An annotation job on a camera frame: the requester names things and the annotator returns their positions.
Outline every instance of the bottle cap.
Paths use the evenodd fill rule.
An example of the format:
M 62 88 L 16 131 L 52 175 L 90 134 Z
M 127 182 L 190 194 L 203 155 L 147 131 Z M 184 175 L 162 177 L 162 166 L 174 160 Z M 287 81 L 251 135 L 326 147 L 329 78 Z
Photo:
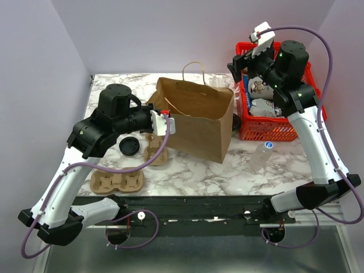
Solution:
M 126 156 L 133 156 L 139 151 L 139 140 L 133 136 L 128 136 L 120 141 L 119 148 L 122 154 Z
M 272 149 L 273 143 L 271 143 L 270 141 L 267 141 L 266 143 L 264 143 L 264 146 L 266 146 L 267 149 Z

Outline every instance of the metal floor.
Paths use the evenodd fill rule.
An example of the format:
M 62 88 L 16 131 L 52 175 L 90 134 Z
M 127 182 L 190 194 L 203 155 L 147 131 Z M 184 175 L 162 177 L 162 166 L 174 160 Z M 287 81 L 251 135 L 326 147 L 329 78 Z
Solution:
M 287 228 L 286 244 L 307 242 L 314 227 Z M 145 238 L 130 238 L 133 245 Z M 56 273 L 235 273 L 350 272 L 335 226 L 321 228 L 318 240 L 304 249 L 269 246 L 258 237 L 156 238 L 134 250 L 106 247 L 105 229 L 84 230 L 65 247 L 53 246 L 45 272 Z

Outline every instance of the red plastic basket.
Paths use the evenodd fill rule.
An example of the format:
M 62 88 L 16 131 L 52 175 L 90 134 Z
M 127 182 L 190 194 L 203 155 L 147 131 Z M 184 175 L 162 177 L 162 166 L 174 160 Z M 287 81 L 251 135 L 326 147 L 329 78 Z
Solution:
M 256 44 L 249 42 L 240 42 L 236 47 L 237 54 L 242 55 L 255 46 Z M 277 54 L 280 43 L 275 42 L 273 47 Z M 321 92 L 316 88 L 315 81 L 313 80 L 311 63 L 307 64 L 302 80 L 312 85 L 318 97 L 321 98 Z M 241 140 L 293 141 L 297 138 L 297 133 L 287 118 L 252 117 L 248 114 L 243 81 L 240 82 L 240 94 L 237 94 L 237 96 L 239 96 L 237 100 L 238 115 L 242 120 L 242 126 L 239 131 Z M 325 108 L 322 109 L 322 114 L 326 121 Z

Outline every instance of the marble countertop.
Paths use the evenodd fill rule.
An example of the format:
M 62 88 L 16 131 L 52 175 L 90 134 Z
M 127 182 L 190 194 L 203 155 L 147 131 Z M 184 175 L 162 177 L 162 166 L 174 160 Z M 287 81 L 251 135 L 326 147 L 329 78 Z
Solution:
M 155 91 L 159 77 L 181 79 L 181 74 L 124 74 L 96 75 L 89 96 L 85 117 L 97 107 L 100 92 L 109 84 L 125 84 L 142 102 Z M 206 74 L 205 80 L 221 78 L 226 87 L 233 88 L 228 75 Z M 185 79 L 202 83 L 202 75 L 185 74 Z M 147 146 L 144 134 L 132 133 L 139 139 L 140 150 L 127 158 L 121 154 L 118 143 L 129 136 L 122 135 L 110 148 L 99 165 L 109 168 L 136 167 L 143 163 L 143 151 Z M 168 162 L 161 167 L 147 167 L 144 187 L 136 193 L 115 192 L 129 196 L 217 196 L 217 195 L 273 195 L 296 188 L 312 181 L 311 169 L 299 140 L 274 142 L 274 153 L 267 165 L 256 174 L 246 169 L 246 161 L 261 142 L 244 142 L 238 136 L 231 139 L 223 164 L 207 162 L 183 152 L 168 148 Z M 78 195 L 94 196 L 88 176 Z

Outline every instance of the black lid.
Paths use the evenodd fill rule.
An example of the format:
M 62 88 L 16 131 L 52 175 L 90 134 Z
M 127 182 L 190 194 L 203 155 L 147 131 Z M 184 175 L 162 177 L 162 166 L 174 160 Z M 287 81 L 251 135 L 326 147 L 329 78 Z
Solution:
M 241 119 L 238 115 L 233 115 L 233 132 L 239 130 L 241 127 Z
M 135 155 L 140 148 L 139 140 L 134 138 L 133 136 L 128 136 L 120 141 L 119 144 L 120 152 L 127 156 Z

